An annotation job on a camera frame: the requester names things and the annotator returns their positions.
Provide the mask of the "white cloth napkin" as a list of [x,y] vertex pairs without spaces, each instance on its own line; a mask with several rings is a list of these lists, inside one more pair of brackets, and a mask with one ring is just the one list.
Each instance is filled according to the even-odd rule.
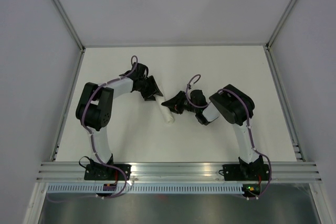
[[158,104],[158,107],[163,116],[164,122],[166,124],[173,124],[175,122],[175,119],[174,119],[172,112],[167,107],[162,105],[162,103],[166,101],[163,87],[159,84],[158,88],[160,92],[162,93],[162,95],[155,95],[155,101]]

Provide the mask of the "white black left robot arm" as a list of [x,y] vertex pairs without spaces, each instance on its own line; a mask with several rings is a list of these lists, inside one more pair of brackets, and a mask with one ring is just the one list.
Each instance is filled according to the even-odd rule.
[[131,174],[130,165],[116,165],[109,147],[107,126],[112,117],[114,99],[137,91],[145,101],[162,97],[153,76],[146,65],[133,62],[131,70],[102,84],[88,82],[80,96],[76,118],[89,134],[92,157],[85,167],[84,180],[127,181]]

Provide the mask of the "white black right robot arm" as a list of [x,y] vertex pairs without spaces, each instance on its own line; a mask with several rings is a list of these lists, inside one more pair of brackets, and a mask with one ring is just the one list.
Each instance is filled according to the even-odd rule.
[[171,112],[195,114],[201,125],[208,125],[222,116],[233,126],[239,147],[238,164],[226,164],[218,173],[226,181],[263,181],[269,179],[269,165],[252,141],[251,119],[254,115],[253,100],[231,84],[214,93],[206,102],[202,90],[180,91],[173,98],[161,103]]

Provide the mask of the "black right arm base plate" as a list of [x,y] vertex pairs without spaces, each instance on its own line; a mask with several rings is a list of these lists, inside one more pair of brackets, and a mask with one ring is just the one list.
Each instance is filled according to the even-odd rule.
[[266,164],[252,166],[226,164],[218,173],[224,176],[225,181],[267,181],[270,176],[269,166]]

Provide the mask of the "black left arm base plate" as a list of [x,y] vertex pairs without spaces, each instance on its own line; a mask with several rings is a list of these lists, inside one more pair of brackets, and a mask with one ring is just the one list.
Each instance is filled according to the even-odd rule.
[[84,180],[117,180],[125,181],[130,179],[131,165],[116,164],[115,168],[103,166],[102,164],[93,163],[86,166]]

